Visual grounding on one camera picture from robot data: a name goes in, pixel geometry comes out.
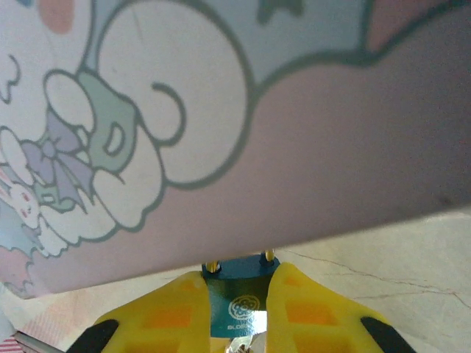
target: light blue print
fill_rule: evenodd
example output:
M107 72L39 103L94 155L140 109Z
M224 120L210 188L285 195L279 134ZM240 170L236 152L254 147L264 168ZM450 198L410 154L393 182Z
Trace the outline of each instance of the light blue print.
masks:
M206 2L234 31L256 82L304 55L349 51L361 43L366 0L303 1L301 15L278 5L266 23L258 21L265 1Z

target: marble surface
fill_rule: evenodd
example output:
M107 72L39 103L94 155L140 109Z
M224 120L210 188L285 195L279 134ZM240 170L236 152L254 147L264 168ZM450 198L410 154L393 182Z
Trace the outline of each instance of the marble surface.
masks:
M471 209L277 250L317 282L385 315L418 352L469 352ZM23 301L0 290L15 327L67 349L101 314L192 268Z

